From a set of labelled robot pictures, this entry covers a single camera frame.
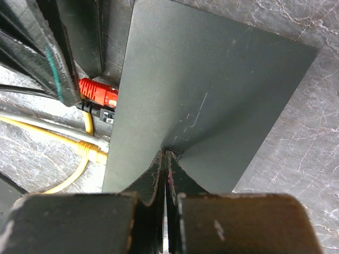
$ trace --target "gray marble tabletop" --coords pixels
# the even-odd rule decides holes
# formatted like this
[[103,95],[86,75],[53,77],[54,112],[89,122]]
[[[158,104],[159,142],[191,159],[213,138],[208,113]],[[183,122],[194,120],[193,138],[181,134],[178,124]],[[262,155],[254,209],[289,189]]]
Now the gray marble tabletop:
[[[177,1],[321,49],[234,192],[297,197],[324,253],[339,253],[339,1]],[[133,0],[104,5],[100,79],[114,85],[120,81]],[[17,84],[18,78],[0,69],[0,81]],[[53,100],[0,93],[0,107],[84,129],[77,109]],[[98,135],[110,135],[109,125],[95,121],[95,127]],[[5,123],[0,142],[0,170],[30,192],[62,181],[79,162],[67,146]],[[90,164],[65,192],[99,192],[103,176],[103,166]]]

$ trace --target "black connector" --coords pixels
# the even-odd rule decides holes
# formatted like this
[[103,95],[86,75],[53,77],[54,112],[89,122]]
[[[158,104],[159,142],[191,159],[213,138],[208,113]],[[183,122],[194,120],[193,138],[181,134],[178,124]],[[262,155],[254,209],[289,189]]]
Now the black connector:
[[101,121],[105,123],[113,123],[115,116],[115,109],[108,106],[101,106],[94,102],[82,100],[81,103],[77,104],[76,107],[82,111],[90,113],[98,117]]

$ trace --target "teal mark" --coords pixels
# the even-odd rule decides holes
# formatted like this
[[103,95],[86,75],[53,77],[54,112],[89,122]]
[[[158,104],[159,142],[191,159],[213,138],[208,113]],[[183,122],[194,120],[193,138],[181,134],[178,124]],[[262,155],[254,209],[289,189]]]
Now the teal mark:
[[46,55],[47,55],[47,60],[49,62],[49,65],[50,65],[50,67],[53,71],[54,82],[57,86],[57,93],[58,93],[59,100],[61,102],[63,102],[64,98],[63,98],[63,94],[61,92],[61,83],[60,83],[60,79],[59,79],[59,76],[58,76],[58,71],[57,71],[57,68],[55,67],[53,57],[52,57],[52,54],[51,54],[51,51],[49,50],[49,48],[46,48]]

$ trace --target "gray cable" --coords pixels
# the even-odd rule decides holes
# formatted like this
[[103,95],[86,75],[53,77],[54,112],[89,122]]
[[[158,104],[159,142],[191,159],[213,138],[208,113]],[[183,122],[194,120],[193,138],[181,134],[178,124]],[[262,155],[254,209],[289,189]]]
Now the gray cable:
[[7,111],[0,110],[0,116],[9,118],[12,120],[16,120],[18,122],[28,123],[30,125],[34,125],[37,127],[41,127],[50,131],[55,131],[64,135],[71,136],[76,139],[80,139],[92,144],[99,146],[103,151],[107,152],[109,147],[109,142],[106,140],[91,136],[85,132],[77,131],[62,125],[49,123],[41,119],[36,119],[30,116],[14,114]]

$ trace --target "red plug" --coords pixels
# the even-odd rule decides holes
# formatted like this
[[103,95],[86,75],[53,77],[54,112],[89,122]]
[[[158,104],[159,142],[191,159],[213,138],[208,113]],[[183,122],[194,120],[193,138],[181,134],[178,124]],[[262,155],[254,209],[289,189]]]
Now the red plug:
[[89,78],[79,79],[80,92],[100,105],[115,107],[118,100],[118,90],[109,85],[93,81]]

